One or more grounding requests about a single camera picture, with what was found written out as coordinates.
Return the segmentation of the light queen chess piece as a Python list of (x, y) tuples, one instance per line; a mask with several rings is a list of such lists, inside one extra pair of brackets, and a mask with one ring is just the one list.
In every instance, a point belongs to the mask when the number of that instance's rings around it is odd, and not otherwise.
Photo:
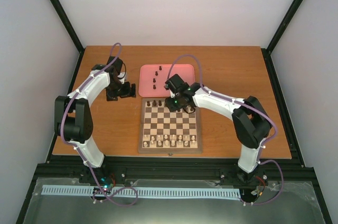
[(165, 141), (164, 141), (164, 145), (165, 145), (166, 147), (169, 147), (169, 144), (170, 144), (169, 140), (165, 140)]

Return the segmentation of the wooden chessboard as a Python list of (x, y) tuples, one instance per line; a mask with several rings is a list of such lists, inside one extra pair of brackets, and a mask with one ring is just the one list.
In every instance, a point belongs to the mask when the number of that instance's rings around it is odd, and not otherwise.
[[(156, 107), (152, 106), (153, 100), (156, 101)], [(162, 101), (162, 106), (158, 106), (158, 101)], [(146, 102), (150, 101), (151, 106), (147, 107)], [(144, 135), (148, 135), (148, 140), (144, 140)], [(158, 147), (157, 136), (162, 135), (162, 146)], [(169, 147), (164, 145), (164, 135), (168, 135)], [(176, 145), (171, 147), (171, 135), (176, 135)], [(178, 137), (182, 135), (182, 147), (177, 147)], [(190, 141), (188, 147), (184, 147), (184, 136), (189, 135)], [(195, 135), (197, 147), (190, 147), (192, 135)], [(151, 137), (155, 137), (156, 147), (150, 147)], [(202, 153), (202, 137), (200, 111), (195, 108), (195, 112), (184, 112), (179, 110), (170, 112), (165, 106), (163, 98), (144, 98), (142, 99), (142, 109), (140, 117), (140, 133), (138, 152), (141, 154), (200, 154)]]

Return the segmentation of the light king chess piece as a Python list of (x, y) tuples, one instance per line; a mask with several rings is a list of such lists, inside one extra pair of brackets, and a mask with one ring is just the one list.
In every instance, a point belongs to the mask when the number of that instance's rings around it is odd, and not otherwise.
[(171, 135), (171, 147), (174, 147), (176, 145), (176, 135)]

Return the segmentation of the black aluminium frame rail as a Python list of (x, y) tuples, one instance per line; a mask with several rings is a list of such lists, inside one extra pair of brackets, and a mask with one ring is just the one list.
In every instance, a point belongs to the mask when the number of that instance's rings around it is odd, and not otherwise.
[(110, 157), (103, 166), (95, 169), (100, 183), (113, 178), (117, 184), (128, 185), (143, 180), (215, 180), (221, 185), (235, 188), (253, 188), (258, 178), (267, 176), (265, 183), (310, 182), (318, 186), (313, 168), (304, 167), (298, 160), (278, 160), (258, 167), (253, 175), (245, 175), (237, 167), (236, 159), (220, 158), (161, 158), (161, 157)]

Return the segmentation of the pink plastic tray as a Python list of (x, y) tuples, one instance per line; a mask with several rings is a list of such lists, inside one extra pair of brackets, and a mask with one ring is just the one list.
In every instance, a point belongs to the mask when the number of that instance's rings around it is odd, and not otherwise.
[[(164, 86), (170, 67), (170, 64), (143, 65), (139, 75), (139, 95), (143, 98), (168, 97), (170, 91)], [(194, 67), (191, 64), (175, 64), (170, 76), (174, 74), (178, 74), (189, 85), (195, 82)]]

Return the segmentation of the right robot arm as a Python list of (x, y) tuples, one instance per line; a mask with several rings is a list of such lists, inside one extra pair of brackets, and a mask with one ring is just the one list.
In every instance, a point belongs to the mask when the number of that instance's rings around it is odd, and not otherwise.
[(265, 140), (275, 126), (257, 98), (230, 97), (197, 82), (189, 85), (177, 74), (165, 81), (164, 88), (170, 92), (165, 104), (171, 112), (204, 108), (230, 119), (241, 143), (238, 167), (246, 174), (253, 174)]

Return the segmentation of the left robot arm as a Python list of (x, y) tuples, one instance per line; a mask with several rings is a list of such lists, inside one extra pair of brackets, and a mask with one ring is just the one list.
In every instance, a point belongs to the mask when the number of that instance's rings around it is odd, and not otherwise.
[(125, 64), (120, 58), (110, 56), (107, 64), (95, 65), (85, 81), (67, 96), (58, 96), (54, 103), (54, 131), (65, 144), (71, 145), (98, 183), (110, 177), (105, 167), (104, 154), (97, 147), (93, 136), (93, 120), (90, 106), (102, 91), (107, 101), (119, 98), (135, 98), (136, 85), (126, 81)]

